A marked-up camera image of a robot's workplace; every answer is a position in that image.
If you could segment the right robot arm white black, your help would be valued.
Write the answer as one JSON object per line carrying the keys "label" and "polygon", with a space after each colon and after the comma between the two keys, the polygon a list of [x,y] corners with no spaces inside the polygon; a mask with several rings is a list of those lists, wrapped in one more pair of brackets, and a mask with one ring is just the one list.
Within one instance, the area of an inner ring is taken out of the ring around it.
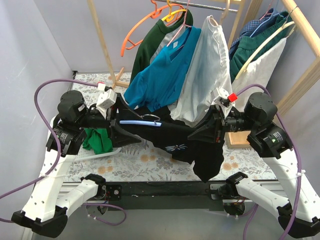
{"label": "right robot arm white black", "polygon": [[210,119],[188,136],[189,140],[218,143],[225,133],[249,131],[247,140],[270,167],[286,196],[282,197],[237,172],[216,190],[220,196],[248,198],[271,213],[283,229],[296,239],[313,237],[320,232],[320,197],[308,178],[298,171],[298,158],[287,132],[274,122],[278,109],[271,97],[254,92],[243,112],[223,116],[221,107],[213,107]]}

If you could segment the black daisy t shirt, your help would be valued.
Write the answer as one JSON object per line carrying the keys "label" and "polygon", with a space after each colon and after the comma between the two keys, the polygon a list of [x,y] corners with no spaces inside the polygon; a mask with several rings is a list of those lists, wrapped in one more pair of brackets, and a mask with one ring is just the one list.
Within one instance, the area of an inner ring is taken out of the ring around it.
{"label": "black daisy t shirt", "polygon": [[197,140],[188,140],[196,128],[186,125],[183,121],[173,120],[167,106],[151,112],[147,107],[134,110],[138,115],[151,114],[158,116],[160,127],[145,125],[120,124],[125,131],[150,141],[154,147],[171,154],[177,161],[194,164],[193,172],[204,182],[215,177],[224,161],[223,146],[220,143],[209,143]]}

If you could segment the light blue hanger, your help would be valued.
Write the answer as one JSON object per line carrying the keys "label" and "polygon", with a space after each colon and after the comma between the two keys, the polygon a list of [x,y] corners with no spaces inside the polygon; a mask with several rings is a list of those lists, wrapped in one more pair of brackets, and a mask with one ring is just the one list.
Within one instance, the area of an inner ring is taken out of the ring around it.
{"label": "light blue hanger", "polygon": [[[149,127],[161,127],[161,118],[153,114],[144,114],[141,116],[142,120],[120,120],[120,125],[139,125],[139,126],[149,126]],[[153,120],[145,120],[145,117],[151,117]]]}

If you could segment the bright green t shirt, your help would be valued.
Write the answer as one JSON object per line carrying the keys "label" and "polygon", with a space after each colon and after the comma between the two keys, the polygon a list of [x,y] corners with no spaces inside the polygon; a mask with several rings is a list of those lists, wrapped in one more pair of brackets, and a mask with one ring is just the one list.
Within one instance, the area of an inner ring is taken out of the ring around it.
{"label": "bright green t shirt", "polygon": [[112,141],[104,128],[85,128],[86,138],[82,143],[85,150],[93,150],[95,155],[113,151]]}

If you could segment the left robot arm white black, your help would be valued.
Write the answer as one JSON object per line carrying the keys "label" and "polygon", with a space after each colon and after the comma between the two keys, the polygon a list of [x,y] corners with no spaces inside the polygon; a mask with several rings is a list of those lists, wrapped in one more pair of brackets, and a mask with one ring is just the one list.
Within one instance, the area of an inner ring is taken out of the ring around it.
{"label": "left robot arm white black", "polygon": [[68,218],[86,201],[105,200],[110,194],[106,180],[97,174],[81,178],[81,183],[59,198],[66,174],[87,136],[86,129],[106,130],[114,148],[138,143],[140,139],[120,127],[121,113],[136,113],[120,93],[102,92],[96,104],[87,107],[80,91],[65,92],[57,106],[58,114],[49,127],[45,158],[39,179],[25,206],[12,214],[11,221],[38,235],[56,238]]}

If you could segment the orange plastic hanger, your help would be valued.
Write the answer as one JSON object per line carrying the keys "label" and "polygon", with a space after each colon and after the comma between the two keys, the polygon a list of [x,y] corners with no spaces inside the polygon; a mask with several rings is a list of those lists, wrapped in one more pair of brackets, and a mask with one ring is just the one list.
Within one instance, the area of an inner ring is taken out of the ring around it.
{"label": "orange plastic hanger", "polygon": [[172,8],[165,4],[163,6],[158,6],[157,0],[151,0],[150,1],[154,5],[154,10],[148,13],[146,16],[144,16],[140,21],[138,21],[132,29],[128,32],[128,34],[125,36],[123,43],[121,45],[121,50],[120,50],[120,56],[124,57],[125,51],[129,51],[137,46],[139,46],[143,38],[138,40],[137,37],[132,38],[132,36],[135,36],[135,33],[140,33],[141,32],[141,26],[145,26],[145,22],[150,22],[158,20],[161,16],[164,16],[164,14],[167,14],[166,10],[168,9],[169,12],[172,11]]}

